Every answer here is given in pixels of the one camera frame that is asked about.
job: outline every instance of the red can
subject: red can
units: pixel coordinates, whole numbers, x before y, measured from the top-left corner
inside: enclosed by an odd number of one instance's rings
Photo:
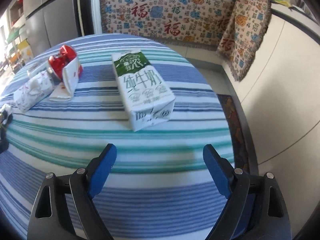
[[[50,56],[49,57],[49,65],[50,68],[48,71],[50,73],[55,74],[60,80],[62,80],[62,69],[73,59],[75,59],[77,56],[77,53],[67,45],[63,45],[60,50],[59,54],[56,56]],[[78,75],[80,77],[82,73],[82,66],[79,68]]]

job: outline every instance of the white paper bag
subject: white paper bag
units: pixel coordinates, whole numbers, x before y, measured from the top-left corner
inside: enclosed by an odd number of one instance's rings
[[[56,89],[49,96],[52,101],[66,101],[73,98],[76,86],[79,81],[79,68],[81,64],[76,57],[62,69],[62,79]]]
[[[13,100],[23,113],[40,102],[54,89],[54,83],[47,71],[42,71],[13,94]]]

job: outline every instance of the metal screw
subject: metal screw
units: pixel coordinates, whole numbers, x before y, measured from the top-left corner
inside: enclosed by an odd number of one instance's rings
[[[78,174],[84,174],[85,173],[85,168],[79,168],[77,169]]]
[[[275,176],[273,176],[273,174],[271,172],[267,172],[267,177],[269,179],[273,179]]]
[[[46,179],[51,179],[52,177],[53,177],[52,172],[47,173],[47,175],[45,176]]]
[[[235,173],[240,175],[243,171],[240,168],[235,168]]]

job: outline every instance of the white cabinet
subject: white cabinet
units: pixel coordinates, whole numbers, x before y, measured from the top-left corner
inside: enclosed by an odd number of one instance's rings
[[[228,78],[230,79],[240,102],[244,100],[244,98],[249,93],[256,80],[259,78],[263,69],[265,68],[279,39],[282,28],[284,26],[284,22],[285,20],[272,15],[268,31],[264,35],[263,42],[258,51],[256,52],[255,60],[252,63],[247,75],[241,82],[237,82],[234,80],[229,66],[226,62],[223,63],[223,68],[227,73]]]
[[[259,174],[272,172],[280,186],[294,237],[320,199],[320,124],[295,145],[259,165]]]
[[[258,163],[290,147],[320,120],[319,56],[320,46],[285,22],[266,67],[242,101]]]

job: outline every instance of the table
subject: table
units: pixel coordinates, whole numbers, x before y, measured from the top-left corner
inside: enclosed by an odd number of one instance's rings
[[[57,45],[21,69],[5,88],[0,103],[13,107],[0,154],[0,207],[26,239],[28,220],[47,172],[71,174],[97,157],[108,143],[117,160],[95,206],[117,239],[205,239],[226,199],[202,159],[204,145],[233,163],[228,124],[216,94],[185,58],[157,42],[124,34],[92,35],[66,42],[84,67],[74,98],[47,98],[21,114],[13,92],[34,63],[57,54]],[[141,49],[176,95],[169,122],[130,130],[111,53]],[[83,235],[72,198],[67,195],[76,232]]]

